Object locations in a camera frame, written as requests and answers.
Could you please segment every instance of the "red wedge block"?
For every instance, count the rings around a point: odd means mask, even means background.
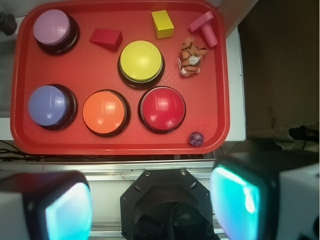
[[[119,30],[107,30],[96,28],[90,38],[90,42],[104,48],[117,51],[123,40]]]

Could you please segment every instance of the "pink button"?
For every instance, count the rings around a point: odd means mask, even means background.
[[[56,45],[66,39],[70,32],[68,16],[60,10],[48,10],[42,13],[33,25],[33,35],[40,43]]]
[[[142,123],[156,133],[168,133],[178,128],[186,115],[182,96],[174,89],[158,86],[142,97],[139,116]]]

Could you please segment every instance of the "orange button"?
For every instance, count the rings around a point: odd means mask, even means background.
[[[110,90],[92,94],[85,101],[82,114],[87,127],[101,135],[116,131],[127,115],[125,102]]]

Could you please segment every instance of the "yellow cube block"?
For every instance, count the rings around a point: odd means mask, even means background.
[[[151,13],[158,39],[169,38],[174,34],[174,25],[166,10],[154,11]]]

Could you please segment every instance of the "floor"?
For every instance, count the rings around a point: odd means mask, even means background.
[[[319,129],[319,1],[259,0],[238,31],[247,137]]]

